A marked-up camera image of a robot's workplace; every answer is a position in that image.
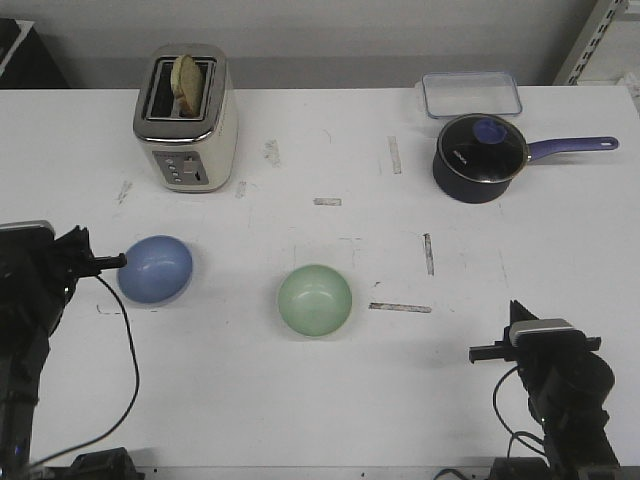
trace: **purple handle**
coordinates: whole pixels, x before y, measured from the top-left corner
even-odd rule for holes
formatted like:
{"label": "purple handle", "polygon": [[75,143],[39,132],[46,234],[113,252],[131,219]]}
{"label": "purple handle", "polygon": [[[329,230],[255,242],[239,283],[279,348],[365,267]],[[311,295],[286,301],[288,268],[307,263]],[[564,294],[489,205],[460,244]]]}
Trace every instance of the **purple handle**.
{"label": "purple handle", "polygon": [[615,137],[583,137],[583,138],[555,138],[529,144],[529,161],[538,160],[559,152],[591,152],[595,150],[615,150],[618,148]]}

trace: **gray wall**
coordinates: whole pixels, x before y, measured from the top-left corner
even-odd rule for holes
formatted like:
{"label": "gray wall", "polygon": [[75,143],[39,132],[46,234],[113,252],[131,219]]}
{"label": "gray wall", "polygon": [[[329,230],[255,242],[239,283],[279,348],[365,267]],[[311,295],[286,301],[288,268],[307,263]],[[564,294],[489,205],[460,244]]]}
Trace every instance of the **gray wall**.
{"label": "gray wall", "polygon": [[241,88],[413,85],[495,70],[550,84],[595,0],[0,0],[75,87],[139,87],[151,53],[213,43]]}

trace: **toaster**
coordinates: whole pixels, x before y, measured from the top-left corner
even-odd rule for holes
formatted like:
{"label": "toaster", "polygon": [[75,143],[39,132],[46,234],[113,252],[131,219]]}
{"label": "toaster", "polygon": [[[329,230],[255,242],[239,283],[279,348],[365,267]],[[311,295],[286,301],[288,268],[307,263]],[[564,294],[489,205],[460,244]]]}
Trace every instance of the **toaster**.
{"label": "toaster", "polygon": [[[184,115],[171,87],[176,59],[193,58],[202,74],[199,111]],[[177,192],[211,192],[231,174],[238,109],[224,53],[202,44],[156,50],[136,102],[133,132],[160,183]]]}

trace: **white table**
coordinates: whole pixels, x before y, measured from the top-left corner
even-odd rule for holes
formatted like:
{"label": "white table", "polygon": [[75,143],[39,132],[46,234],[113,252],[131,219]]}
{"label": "white table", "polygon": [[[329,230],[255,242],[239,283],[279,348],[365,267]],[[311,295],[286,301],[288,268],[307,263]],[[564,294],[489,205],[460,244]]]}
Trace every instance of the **white table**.
{"label": "white table", "polygon": [[[442,123],[412,89],[237,91],[231,179],[177,194],[133,136],[137,91],[0,92],[2,222],[87,226],[96,255],[174,235],[195,257],[176,301],[127,303],[141,394],[91,450],[125,446],[138,465],[178,467],[486,465],[507,447],[491,392],[510,365],[471,365],[468,347],[501,337],[515,298],[603,337],[617,380],[606,431],[620,462],[639,464],[640,121],[623,88],[520,92],[514,123],[529,141],[613,135],[620,148],[541,160],[498,200],[467,205],[433,180]],[[266,151],[274,141],[279,162]],[[345,326],[318,340],[290,331],[275,304],[287,273],[308,263],[338,269],[354,296]],[[101,433],[126,406],[133,375],[117,312],[98,282],[80,282],[51,339],[34,458]],[[514,428],[539,433],[519,380],[499,401]]]}

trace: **bread slice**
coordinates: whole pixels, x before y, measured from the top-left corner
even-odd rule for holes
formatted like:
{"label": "bread slice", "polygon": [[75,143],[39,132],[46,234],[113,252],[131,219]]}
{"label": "bread slice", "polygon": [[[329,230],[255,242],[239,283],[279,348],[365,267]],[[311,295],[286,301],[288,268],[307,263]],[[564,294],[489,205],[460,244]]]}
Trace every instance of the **bread slice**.
{"label": "bread slice", "polygon": [[178,100],[180,113],[185,117],[200,114],[204,79],[190,55],[180,55],[171,69],[171,91]]}

